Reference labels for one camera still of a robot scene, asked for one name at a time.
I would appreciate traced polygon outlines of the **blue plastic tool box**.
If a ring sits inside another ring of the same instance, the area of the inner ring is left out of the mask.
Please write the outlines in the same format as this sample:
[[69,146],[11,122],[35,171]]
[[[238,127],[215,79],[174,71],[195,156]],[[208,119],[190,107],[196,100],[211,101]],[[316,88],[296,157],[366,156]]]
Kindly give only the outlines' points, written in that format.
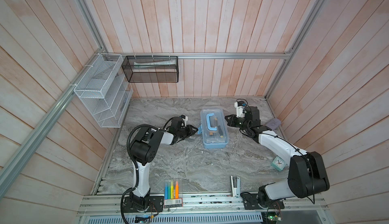
[[199,132],[205,149],[222,149],[229,143],[224,112],[219,107],[203,107],[200,112]]

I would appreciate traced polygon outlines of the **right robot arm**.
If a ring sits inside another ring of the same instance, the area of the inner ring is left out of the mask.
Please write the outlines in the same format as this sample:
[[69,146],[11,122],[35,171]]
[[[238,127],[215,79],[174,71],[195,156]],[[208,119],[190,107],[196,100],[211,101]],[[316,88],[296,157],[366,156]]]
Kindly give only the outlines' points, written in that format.
[[321,154],[300,149],[267,125],[262,125],[257,107],[239,100],[235,102],[235,109],[235,114],[225,117],[227,125],[238,128],[243,135],[275,153],[277,158],[272,162],[275,168],[289,167],[285,180],[259,187],[257,203],[261,208],[269,208],[273,203],[291,197],[308,198],[314,202],[316,194],[330,189]]

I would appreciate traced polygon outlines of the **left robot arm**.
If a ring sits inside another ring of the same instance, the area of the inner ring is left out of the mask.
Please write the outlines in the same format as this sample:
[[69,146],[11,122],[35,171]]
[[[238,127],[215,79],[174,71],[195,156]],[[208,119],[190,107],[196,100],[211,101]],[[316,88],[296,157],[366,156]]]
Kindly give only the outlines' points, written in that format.
[[170,118],[160,128],[141,124],[130,132],[126,149],[133,163],[133,187],[127,189],[121,197],[121,213],[161,211],[163,197],[154,202],[149,184],[150,166],[161,145],[174,145],[198,132],[198,128],[187,124],[184,115]]

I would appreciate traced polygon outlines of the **highlighter pen pack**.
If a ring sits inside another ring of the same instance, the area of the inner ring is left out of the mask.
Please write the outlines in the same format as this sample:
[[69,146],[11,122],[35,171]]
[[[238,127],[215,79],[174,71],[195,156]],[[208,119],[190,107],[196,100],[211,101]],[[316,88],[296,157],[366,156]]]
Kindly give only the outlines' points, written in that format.
[[176,208],[183,206],[182,183],[180,179],[168,179],[165,181],[164,208]]

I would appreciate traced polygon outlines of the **white stapler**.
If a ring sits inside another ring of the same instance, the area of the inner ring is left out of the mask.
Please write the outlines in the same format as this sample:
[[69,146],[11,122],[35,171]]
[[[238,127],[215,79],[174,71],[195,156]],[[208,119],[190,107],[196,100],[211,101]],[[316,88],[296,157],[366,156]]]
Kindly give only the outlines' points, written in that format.
[[231,187],[232,187],[232,196],[235,198],[239,198],[240,197],[240,188],[241,188],[240,177],[231,175]]

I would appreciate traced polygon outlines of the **black mesh basket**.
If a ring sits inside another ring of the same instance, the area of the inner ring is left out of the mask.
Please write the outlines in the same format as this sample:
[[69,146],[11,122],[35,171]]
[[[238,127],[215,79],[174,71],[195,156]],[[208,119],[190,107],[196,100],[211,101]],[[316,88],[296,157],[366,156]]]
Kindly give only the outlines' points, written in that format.
[[125,56],[122,70],[130,83],[177,83],[178,58],[175,56]]

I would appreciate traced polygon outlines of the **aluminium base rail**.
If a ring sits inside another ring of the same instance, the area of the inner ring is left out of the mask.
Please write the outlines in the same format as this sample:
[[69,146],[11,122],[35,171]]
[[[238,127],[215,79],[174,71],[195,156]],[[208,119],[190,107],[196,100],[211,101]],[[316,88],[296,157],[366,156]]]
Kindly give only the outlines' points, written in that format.
[[[81,201],[76,216],[116,216],[120,214],[121,195],[85,196]],[[246,212],[248,204],[241,197],[232,197],[228,192],[184,193],[182,207],[165,208],[161,214],[193,214],[193,213],[227,213]],[[324,197],[315,196],[315,204],[307,198],[292,197],[283,201],[285,211],[328,210]]]

